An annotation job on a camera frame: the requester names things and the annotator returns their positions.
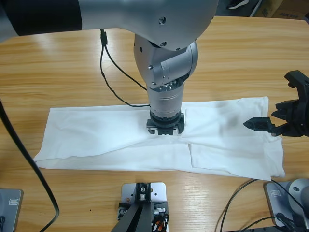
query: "black power cord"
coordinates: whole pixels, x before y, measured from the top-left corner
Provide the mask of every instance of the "black power cord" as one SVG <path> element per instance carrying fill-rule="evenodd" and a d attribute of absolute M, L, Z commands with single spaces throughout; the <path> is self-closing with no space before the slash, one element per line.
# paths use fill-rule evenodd
<path fill-rule="evenodd" d="M 14 130 L 10 120 L 8 119 L 5 110 L 3 108 L 2 102 L 0 100 L 0 117 L 1 120 L 6 128 L 6 130 L 8 131 L 8 133 L 10 134 L 11 138 L 13 139 L 13 141 L 15 142 L 16 146 L 18 147 L 18 149 L 20 150 L 20 152 L 22 153 L 22 155 L 25 157 L 25 159 L 27 160 L 27 162 L 29 163 L 29 165 L 31 166 L 31 168 L 33 169 L 33 171 L 35 172 L 35 174 L 38 176 L 40 182 L 42 183 L 45 191 L 47 192 L 54 208 L 55 208 L 55 216 L 54 218 L 46 225 L 44 226 L 43 229 L 40 230 L 40 232 L 45 231 L 48 227 L 50 227 L 50 225 L 52 225 L 54 223 L 54 221 L 56 221 L 56 219 L 59 216 L 60 210 L 57 204 L 57 201 L 53 195 L 52 190 L 50 189 L 50 187 L 48 186 L 43 174 L 41 173 L 40 169 L 38 168 L 38 166 L 36 165 L 36 163 L 34 162 L 34 160 L 32 159 L 32 157 L 30 156 L 30 154 L 28 153 L 28 151 L 26 150 L 25 146 L 23 145 L 23 143 L 21 142 L 21 140 L 19 139 L 16 131 Z"/>
<path fill-rule="evenodd" d="M 110 89 L 110 91 L 115 95 L 116 98 L 118 98 L 120 101 L 122 101 L 123 103 L 131 106 L 131 107 L 145 107 L 145 106 L 150 106 L 150 105 L 132 105 L 128 102 L 126 102 L 125 100 L 123 100 L 121 97 L 118 96 L 118 94 L 115 92 L 115 90 L 113 90 L 113 88 L 110 86 L 110 84 L 108 83 L 107 79 L 106 79 L 106 76 L 103 72 L 103 68 L 102 68 L 102 60 L 103 60 L 103 52 L 104 52 L 104 48 L 106 49 L 107 51 L 107 36 L 106 36 L 106 32 L 104 31 L 104 29 L 101 29 L 101 44 L 102 44 L 102 50 L 101 50 L 101 56 L 100 56 L 100 69 L 101 69 L 101 74 L 105 80 L 105 83 L 107 85 L 107 87 Z M 129 76 L 129 78 L 131 80 L 133 80 L 135 83 L 138 83 L 136 80 L 134 80 L 132 77 Z"/>
<path fill-rule="evenodd" d="M 229 199 L 229 201 L 227 202 L 226 204 L 226 207 L 225 207 L 225 211 L 224 211 L 224 215 L 223 215 L 223 218 L 222 218 L 222 221 L 221 221 L 221 226 L 220 226 L 220 232 L 222 232 L 222 229 L 223 229 L 223 224 L 224 224 L 224 220 L 225 220 L 225 216 L 227 214 L 227 210 L 232 202 L 232 200 L 235 198 L 235 196 L 242 190 L 244 189 L 245 187 L 247 187 L 249 184 L 253 183 L 257 181 L 257 179 L 252 179 L 250 181 L 248 181 L 247 183 L 245 183 L 243 186 L 241 186 L 239 189 L 237 189 L 234 194 L 231 196 L 231 198 Z M 279 184 L 277 181 L 275 180 L 271 180 L 273 183 L 275 183 L 276 185 L 278 185 L 279 187 L 281 187 L 305 212 L 305 214 L 307 214 L 307 210 L 289 193 L 289 191 L 287 191 L 281 184 Z M 290 220 L 289 218 L 285 217 L 282 213 L 278 213 L 276 216 L 270 216 L 270 217 L 264 217 L 264 218 L 261 218 L 255 222 L 253 222 L 252 224 L 250 224 L 249 226 L 247 226 L 246 228 L 240 230 L 239 232 L 244 232 L 245 230 L 249 229 L 251 226 L 261 222 L 261 221 L 264 221 L 264 220 L 267 220 L 267 219 L 278 219 L 280 222 L 282 222 L 286 229 L 289 231 L 289 232 L 296 232 L 297 229 L 296 229 L 296 226 L 294 224 L 294 222 L 292 220 Z"/>
<path fill-rule="evenodd" d="M 111 60 L 111 62 L 116 66 L 117 69 L 119 69 L 120 72 L 122 72 L 124 75 L 126 75 L 128 78 L 130 78 L 132 81 L 134 81 L 136 84 L 138 84 L 142 89 L 146 90 L 147 89 L 142 86 L 137 80 L 135 80 L 133 77 L 131 77 L 129 74 L 127 74 L 125 71 L 123 71 L 117 64 L 116 62 L 113 60 L 113 58 L 111 57 L 108 49 L 107 49 L 107 45 L 104 46 L 105 47 L 105 51 L 106 51 L 106 54 L 108 56 L 108 58 Z"/>
<path fill-rule="evenodd" d="M 257 181 L 256 179 L 253 179 L 253 180 L 250 180 L 248 181 L 247 183 L 245 183 L 243 186 L 241 186 L 239 189 L 237 189 L 233 195 L 231 196 L 230 200 L 228 200 L 227 204 L 226 204 L 226 207 L 225 207 L 225 211 L 224 211 L 224 214 L 223 214 L 223 218 L 222 218 L 222 221 L 221 221 L 221 227 L 220 227 L 220 232 L 222 232 L 222 229 L 223 229 L 223 224 L 224 224 L 224 220 L 225 220 L 225 217 L 226 217 L 226 214 L 227 214 L 227 210 L 232 202 L 232 200 L 236 197 L 236 195 L 242 190 L 244 189 L 245 187 L 247 187 L 249 184 L 253 183 Z"/>

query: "folded cloth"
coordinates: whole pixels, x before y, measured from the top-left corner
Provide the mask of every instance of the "folded cloth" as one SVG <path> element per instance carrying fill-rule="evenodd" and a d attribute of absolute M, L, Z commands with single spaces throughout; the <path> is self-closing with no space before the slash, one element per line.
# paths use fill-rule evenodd
<path fill-rule="evenodd" d="M 146 130 L 148 107 L 52 108 L 34 160 L 49 169 L 284 176 L 281 138 L 243 126 L 267 116 L 267 97 L 185 102 L 182 111 L 183 133 L 158 136 Z"/>

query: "black cable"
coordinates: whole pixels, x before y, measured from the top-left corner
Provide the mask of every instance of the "black cable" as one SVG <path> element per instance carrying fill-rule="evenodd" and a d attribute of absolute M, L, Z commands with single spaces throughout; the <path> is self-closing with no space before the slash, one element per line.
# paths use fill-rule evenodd
<path fill-rule="evenodd" d="M 224 223 L 224 220 L 225 220 L 225 216 L 226 216 L 226 214 L 227 214 L 227 210 L 228 210 L 228 208 L 229 208 L 229 206 L 230 206 L 232 200 L 235 198 L 235 196 L 236 196 L 243 188 L 247 187 L 249 184 L 251 184 L 251 183 L 253 183 L 253 182 L 255 182 L 255 181 L 257 181 L 257 180 L 256 180 L 256 179 L 252 179 L 252 180 L 248 181 L 246 184 L 244 184 L 244 185 L 241 186 L 238 190 L 236 190 L 236 191 L 234 192 L 234 194 L 231 196 L 230 200 L 228 200 L 228 203 L 226 204 L 225 212 L 224 212 L 224 214 L 223 214 L 223 218 L 222 218 L 222 221 L 221 221 L 220 232 L 222 232 L 223 223 Z"/>
<path fill-rule="evenodd" d="M 166 232 L 168 228 L 168 223 L 169 223 L 169 215 L 164 214 L 158 215 L 154 218 L 154 222 L 152 224 L 151 230 L 153 232 Z"/>
<path fill-rule="evenodd" d="M 13 139 L 13 141 L 15 142 L 16 146 L 18 147 L 18 149 L 20 150 L 20 152 L 22 153 L 22 155 L 25 157 L 25 159 L 27 160 L 27 162 L 29 163 L 29 165 L 31 166 L 31 168 L 33 169 L 33 171 L 35 172 L 35 174 L 38 176 L 40 182 L 42 183 L 45 191 L 47 192 L 54 208 L 55 208 L 55 216 L 54 218 L 43 228 L 40 230 L 40 232 L 45 231 L 51 224 L 54 223 L 54 221 L 56 221 L 56 219 L 59 216 L 60 210 L 57 204 L 57 201 L 53 195 L 52 190 L 50 189 L 50 187 L 48 186 L 43 174 L 41 173 L 40 169 L 38 168 L 38 166 L 36 165 L 36 163 L 34 162 L 34 160 L 31 158 L 30 154 L 28 153 L 28 151 L 26 150 L 26 148 L 24 147 L 23 143 L 21 142 L 21 140 L 19 139 L 16 131 L 14 130 L 10 120 L 8 119 L 5 110 L 3 108 L 2 102 L 0 100 L 0 117 L 1 120 L 6 128 L 6 130 L 8 131 L 8 133 L 10 134 L 11 138 Z"/>
<path fill-rule="evenodd" d="M 104 80 L 105 80 L 105 83 L 106 83 L 107 87 L 108 87 L 108 88 L 110 89 L 110 91 L 115 95 L 115 97 L 118 98 L 118 99 L 119 99 L 120 101 L 122 101 L 123 103 L 125 103 L 125 104 L 127 104 L 127 105 L 129 105 L 129 106 L 131 106 L 131 107 L 145 107 L 145 106 L 150 106 L 150 105 L 131 105 L 130 103 L 126 102 L 125 100 L 123 100 L 121 97 L 119 97 L 119 96 L 116 94 L 115 90 L 113 90 L 112 87 L 110 86 L 110 84 L 108 84 L 107 79 L 106 79 L 106 76 L 105 76 L 105 74 L 104 74 L 104 72 L 103 72 L 103 69 L 102 69 L 103 51 L 104 51 L 104 47 L 102 47 L 101 58 L 100 58 L 100 69 L 101 69 L 101 74 L 102 74 L 102 76 L 103 76 L 103 78 L 104 78 Z"/>
<path fill-rule="evenodd" d="M 235 193 L 231 196 L 230 200 L 228 201 L 226 207 L 225 207 L 225 212 L 224 212 L 224 215 L 223 215 L 223 218 L 222 218 L 222 222 L 221 222 L 221 227 L 220 227 L 220 232 L 222 232 L 222 229 L 223 229 L 223 223 L 224 223 L 224 220 L 225 220 L 225 216 L 227 214 L 227 210 L 232 202 L 232 200 L 235 198 L 235 196 L 242 190 L 244 189 L 246 186 L 248 186 L 249 184 L 253 183 L 257 181 L 257 179 L 252 179 L 251 181 L 247 182 L 246 184 L 244 184 L 243 186 L 241 186 L 238 190 L 235 191 Z M 275 184 L 277 184 L 278 186 L 280 186 L 305 212 L 305 214 L 307 213 L 306 212 L 306 209 L 289 193 L 288 190 L 286 190 L 281 184 L 279 184 L 277 181 L 275 180 L 271 180 L 272 182 L 274 182 Z M 270 216 L 270 217 L 264 217 L 264 218 L 261 218 L 257 221 L 255 221 L 254 223 L 252 223 L 251 225 L 247 226 L 246 228 L 244 228 L 243 230 L 240 230 L 240 232 L 243 232 L 247 229 L 249 229 L 252 225 L 254 224 L 257 224 L 263 220 L 267 220 L 267 219 L 274 219 L 274 218 L 277 218 L 280 222 L 282 222 L 286 229 L 290 232 L 295 232 L 297 231 L 296 229 L 296 225 L 294 224 L 293 220 L 285 217 L 282 213 L 278 213 L 276 216 Z"/>
<path fill-rule="evenodd" d="M 105 83 L 107 85 L 107 87 L 110 89 L 110 91 L 115 95 L 116 98 L 118 98 L 120 101 L 122 101 L 123 103 L 131 106 L 131 107 L 145 107 L 145 106 L 150 106 L 148 105 L 131 105 L 130 103 L 126 102 L 125 100 L 123 100 L 121 97 L 118 96 L 118 94 L 116 94 L 115 90 L 113 90 L 113 88 L 110 86 L 110 84 L 108 83 L 106 76 L 103 72 L 103 68 L 102 68 L 102 60 L 103 60 L 103 52 L 104 52 L 104 48 L 107 45 L 107 37 L 106 37 L 106 32 L 104 31 L 104 29 L 101 29 L 101 44 L 102 44 L 102 50 L 101 50 L 101 56 L 100 56 L 100 69 L 101 69 L 101 74 L 105 80 Z"/>
<path fill-rule="evenodd" d="M 146 90 L 147 89 L 142 86 L 137 80 L 135 80 L 133 77 L 131 77 L 129 74 L 127 74 L 125 71 L 123 71 L 117 64 L 116 62 L 113 60 L 113 58 L 111 57 L 108 49 L 107 49 L 107 46 L 105 45 L 105 51 L 106 51 L 106 54 L 107 56 L 109 57 L 109 59 L 111 60 L 111 62 L 116 66 L 117 69 L 119 69 L 120 72 L 122 72 L 124 75 L 126 75 L 128 78 L 130 78 L 132 81 L 134 81 L 136 84 L 138 84 L 142 89 Z"/>
<path fill-rule="evenodd" d="M 250 224 L 250 225 L 247 226 L 246 228 L 240 230 L 239 232 L 244 232 L 245 230 L 249 229 L 249 228 L 250 228 L 251 226 L 253 226 L 254 224 L 257 224 L 257 223 L 259 223 L 259 222 L 261 222 L 261 221 L 264 221 L 264 220 L 267 220 L 267 219 L 274 219 L 274 218 L 276 218 L 276 217 L 270 216 L 270 217 L 261 218 L 261 219 L 255 221 L 254 223 Z"/>

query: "cardboard box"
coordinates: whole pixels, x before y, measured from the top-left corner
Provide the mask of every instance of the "cardboard box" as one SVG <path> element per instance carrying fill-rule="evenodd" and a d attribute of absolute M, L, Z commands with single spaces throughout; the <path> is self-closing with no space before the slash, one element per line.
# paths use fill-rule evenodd
<path fill-rule="evenodd" d="M 254 17 L 304 19 L 309 0 L 263 0 Z"/>

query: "floor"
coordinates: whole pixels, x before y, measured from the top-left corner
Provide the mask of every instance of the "floor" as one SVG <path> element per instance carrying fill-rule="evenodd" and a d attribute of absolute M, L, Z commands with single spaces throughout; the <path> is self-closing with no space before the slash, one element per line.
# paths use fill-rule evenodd
<path fill-rule="evenodd" d="M 249 17 L 254 7 L 258 3 L 258 0 L 249 0 L 247 5 L 241 6 L 234 10 L 228 10 L 226 6 L 231 0 L 219 0 L 216 15 L 219 16 L 242 16 Z"/>

